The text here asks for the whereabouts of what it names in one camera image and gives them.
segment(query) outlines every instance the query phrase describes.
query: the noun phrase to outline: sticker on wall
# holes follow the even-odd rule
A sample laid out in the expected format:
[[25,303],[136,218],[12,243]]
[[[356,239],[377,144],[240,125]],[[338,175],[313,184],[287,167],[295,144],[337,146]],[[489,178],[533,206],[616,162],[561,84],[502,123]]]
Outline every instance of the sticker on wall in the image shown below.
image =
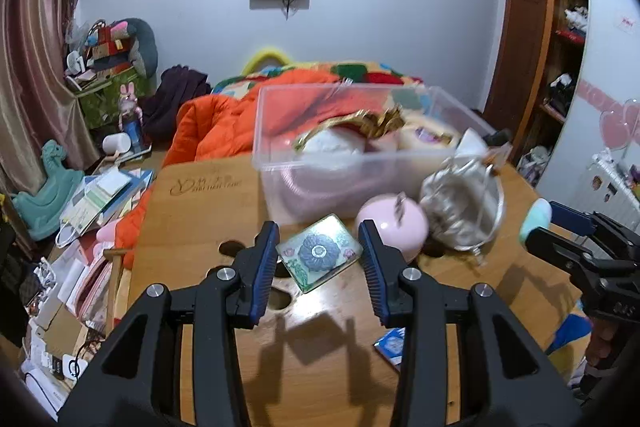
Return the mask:
[[629,35],[635,35],[636,29],[638,28],[638,21],[625,15],[619,15],[616,18],[616,28]]

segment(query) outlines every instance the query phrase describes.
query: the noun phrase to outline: red item on shelf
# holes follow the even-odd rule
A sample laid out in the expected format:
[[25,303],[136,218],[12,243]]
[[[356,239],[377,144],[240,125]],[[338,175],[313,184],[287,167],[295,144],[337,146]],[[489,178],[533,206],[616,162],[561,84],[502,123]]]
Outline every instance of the red item on shelf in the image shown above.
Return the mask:
[[578,35],[577,33],[573,33],[571,30],[567,29],[556,30],[556,35],[560,35],[561,37],[564,37],[574,44],[584,44],[585,42],[585,39],[582,35]]

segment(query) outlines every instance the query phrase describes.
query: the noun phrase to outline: pink round container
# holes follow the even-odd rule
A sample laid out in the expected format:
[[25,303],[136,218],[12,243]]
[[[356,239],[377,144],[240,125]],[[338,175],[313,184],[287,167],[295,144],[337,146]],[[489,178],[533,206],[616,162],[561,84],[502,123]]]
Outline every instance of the pink round container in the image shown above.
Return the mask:
[[429,223],[420,205],[404,194],[371,198],[356,216],[356,230],[365,219],[373,220],[382,242],[398,248],[407,262],[420,253],[429,235]]

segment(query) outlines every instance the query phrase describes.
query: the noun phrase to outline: pink heart decoration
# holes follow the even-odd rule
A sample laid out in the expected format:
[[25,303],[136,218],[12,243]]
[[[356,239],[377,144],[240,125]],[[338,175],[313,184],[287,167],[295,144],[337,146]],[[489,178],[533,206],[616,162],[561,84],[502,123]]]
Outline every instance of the pink heart decoration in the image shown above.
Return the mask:
[[633,128],[624,120],[624,110],[620,106],[600,115],[600,135],[604,145],[611,150],[624,149],[631,142]]

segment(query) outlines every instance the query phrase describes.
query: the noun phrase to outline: metal screw cap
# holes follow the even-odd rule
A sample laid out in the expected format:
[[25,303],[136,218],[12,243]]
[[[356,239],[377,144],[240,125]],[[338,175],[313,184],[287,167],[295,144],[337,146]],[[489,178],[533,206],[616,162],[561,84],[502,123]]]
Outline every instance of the metal screw cap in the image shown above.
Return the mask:
[[218,270],[218,273],[216,273],[216,277],[218,277],[218,279],[220,279],[221,281],[230,281],[235,276],[236,276],[236,270],[229,267],[220,268]]
[[164,286],[160,283],[154,282],[152,285],[146,287],[146,294],[149,297],[159,297],[164,293]]
[[474,292],[481,297],[490,297],[494,294],[494,289],[491,288],[486,282],[481,282],[474,286]]
[[422,273],[417,268],[409,267],[402,270],[402,277],[410,281],[417,281],[422,277]]

